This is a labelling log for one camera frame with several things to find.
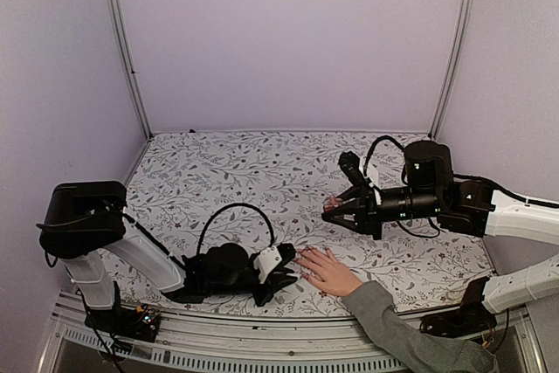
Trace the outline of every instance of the human hand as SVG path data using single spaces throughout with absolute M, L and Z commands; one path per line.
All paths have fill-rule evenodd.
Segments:
M 309 246 L 299 253 L 295 262 L 311 271 L 303 278 L 324 293 L 346 297 L 363 284 L 328 248 L 323 253 Z
M 324 211 L 331 211 L 336 207 L 340 207 L 342 205 L 342 200 L 336 196 L 330 196 L 326 200 L 324 200 Z

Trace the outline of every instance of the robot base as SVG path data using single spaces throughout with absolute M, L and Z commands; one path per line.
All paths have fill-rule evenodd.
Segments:
M 152 307 L 144 308 L 142 312 L 122 307 L 121 293 L 116 282 L 113 307 L 109 310 L 87 307 L 86 313 L 86 326 L 89 328 L 145 342 L 155 342 L 161 323 L 159 311 Z
M 481 303 L 483 290 L 488 281 L 489 277 L 471 281 L 458 309 L 424 316 L 421 320 L 421 332 L 446 338 L 457 338 L 495 328 L 497 326 L 495 315 L 491 314 Z

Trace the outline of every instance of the human arm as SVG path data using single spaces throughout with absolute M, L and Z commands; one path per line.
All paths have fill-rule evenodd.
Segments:
M 480 345 L 425 335 L 393 311 L 394 301 L 379 283 L 362 283 L 334 254 L 309 248 L 297 262 L 304 277 L 321 291 L 340 296 L 370 340 L 415 372 L 495 372 L 494 356 Z

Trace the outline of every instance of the floral tablecloth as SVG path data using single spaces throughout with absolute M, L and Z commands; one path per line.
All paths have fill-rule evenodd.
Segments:
M 157 135 L 128 187 L 128 205 L 139 221 L 173 253 L 192 256 L 210 215 L 234 202 L 258 206 L 271 219 L 277 243 L 329 246 L 361 279 L 377 280 L 393 295 L 398 312 L 459 303 L 466 284 L 493 271 L 479 239 L 442 232 L 413 238 L 394 224 L 375 241 L 321 220 L 322 202 L 349 187 L 337 167 L 342 151 L 363 155 L 380 134 L 192 133 Z M 407 144 L 422 135 L 394 135 Z M 401 153 L 381 143 L 373 158 L 383 188 L 399 185 Z M 408 223 L 433 234 L 426 222 Z M 204 249 L 237 242 L 249 252 L 269 244 L 266 226 L 248 209 L 217 218 Z M 102 258 L 125 300 L 193 311 L 271 317 L 349 316 L 340 302 L 303 279 L 277 293 L 264 307 L 249 295 L 213 296 L 200 305 L 162 297 L 134 268 L 109 252 Z M 290 267 L 300 270 L 294 264 Z

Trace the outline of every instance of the white arm segment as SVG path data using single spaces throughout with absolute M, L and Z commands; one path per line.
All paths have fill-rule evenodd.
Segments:
M 183 286 L 185 273 L 146 236 L 126 219 L 124 238 L 105 249 L 124 259 L 162 293 L 174 292 Z
M 500 191 L 493 193 L 491 203 L 496 208 L 487 218 L 486 235 L 514 236 L 559 245 L 558 209 L 526 205 Z
M 483 306 L 492 314 L 559 292 L 559 255 L 516 273 L 492 277 Z
M 78 285 L 93 310 L 108 310 L 114 304 L 114 284 L 97 251 L 74 259 L 62 259 L 72 283 Z
M 493 194 L 486 235 L 512 236 L 559 245 L 559 210 L 526 205 L 500 191 Z M 491 313 L 559 293 L 559 255 L 516 273 L 492 277 L 483 305 Z

